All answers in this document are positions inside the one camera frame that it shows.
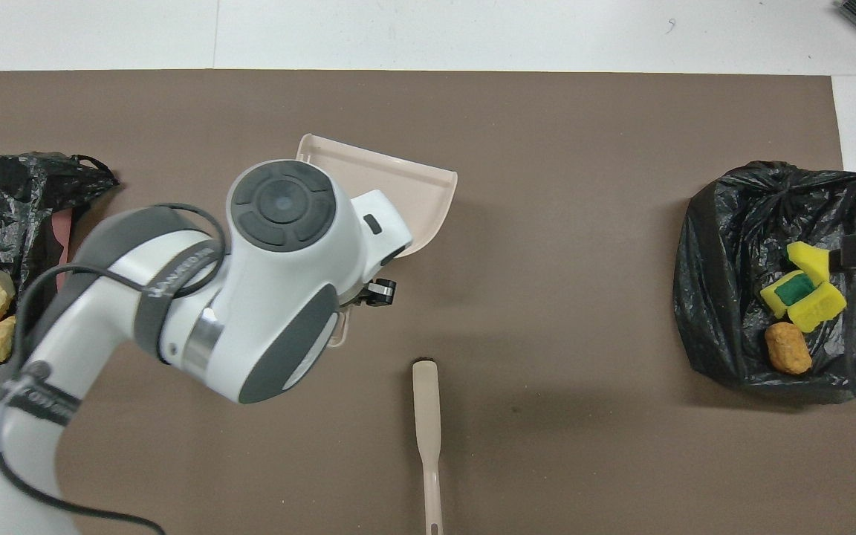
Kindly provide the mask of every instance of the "sponge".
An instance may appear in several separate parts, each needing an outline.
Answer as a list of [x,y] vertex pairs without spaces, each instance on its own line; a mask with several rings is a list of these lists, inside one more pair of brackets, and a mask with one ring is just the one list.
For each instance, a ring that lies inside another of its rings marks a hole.
[[826,283],[831,278],[830,251],[825,248],[809,246],[804,241],[788,244],[788,260],[797,265],[811,277],[815,287]]
[[805,275],[804,271],[795,270],[778,279],[774,284],[762,288],[759,295],[774,312],[775,317],[781,319],[785,316],[788,307],[801,301],[805,296],[811,295],[813,291],[814,285],[811,278]]
[[808,297],[788,307],[788,318],[801,332],[812,332],[821,322],[832,320],[847,307],[841,291],[832,283],[823,283]]

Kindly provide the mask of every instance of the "black trash bag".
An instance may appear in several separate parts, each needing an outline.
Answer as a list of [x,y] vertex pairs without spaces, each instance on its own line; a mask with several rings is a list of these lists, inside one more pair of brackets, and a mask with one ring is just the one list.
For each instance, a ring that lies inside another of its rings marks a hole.
[[[88,203],[118,184],[104,163],[88,156],[0,156],[0,270],[10,274],[16,289],[7,314],[14,313],[15,302],[35,277],[58,264],[62,248],[52,233],[52,214],[76,209],[80,216]],[[49,293],[43,292],[38,311]]]
[[[792,241],[834,250],[842,236],[855,233],[853,172],[752,162],[697,193],[686,211],[672,288],[676,324],[693,369],[723,385],[789,403],[852,399],[843,361],[846,312],[805,336],[811,370],[791,376],[768,361],[765,329],[778,320],[759,291],[797,270],[785,251]],[[853,274],[831,275],[845,296],[855,280]],[[852,359],[856,372],[856,354]]]

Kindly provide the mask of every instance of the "brown table surface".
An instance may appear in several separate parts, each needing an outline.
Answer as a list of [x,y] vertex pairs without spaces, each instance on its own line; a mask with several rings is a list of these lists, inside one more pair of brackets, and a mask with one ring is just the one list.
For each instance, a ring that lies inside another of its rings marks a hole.
[[0,153],[92,155],[126,183],[75,243],[155,202],[225,222],[233,179],[306,132],[458,172],[438,237],[385,270],[395,304],[255,406],[122,346],[59,447],[69,499],[173,534],[422,532],[411,363],[432,357],[449,535],[856,532],[856,403],[717,386],[670,302],[707,182],[841,169],[828,78],[0,72]]

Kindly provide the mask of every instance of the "brush handle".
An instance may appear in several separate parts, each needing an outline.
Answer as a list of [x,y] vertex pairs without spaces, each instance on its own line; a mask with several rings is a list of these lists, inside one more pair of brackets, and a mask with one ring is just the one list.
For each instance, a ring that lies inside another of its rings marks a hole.
[[415,393],[415,439],[424,468],[425,533],[443,535],[441,524],[441,485],[438,483],[438,457],[441,456],[441,394],[438,393],[438,366],[421,361],[412,366]]

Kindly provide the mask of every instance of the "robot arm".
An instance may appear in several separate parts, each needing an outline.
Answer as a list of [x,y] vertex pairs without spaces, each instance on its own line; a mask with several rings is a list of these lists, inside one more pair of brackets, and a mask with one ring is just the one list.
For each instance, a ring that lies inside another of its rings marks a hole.
[[[373,289],[391,297],[369,280],[412,241],[383,194],[350,200],[319,167],[293,160],[242,173],[227,220],[232,254],[221,267],[221,244],[170,207],[109,218],[82,244],[76,264],[133,284],[76,272],[25,339],[33,350],[20,378],[0,389],[0,453],[31,487],[59,495],[62,429],[119,343],[135,340],[234,402],[268,399],[305,376],[340,307]],[[0,472],[0,533],[18,532],[77,533]]]

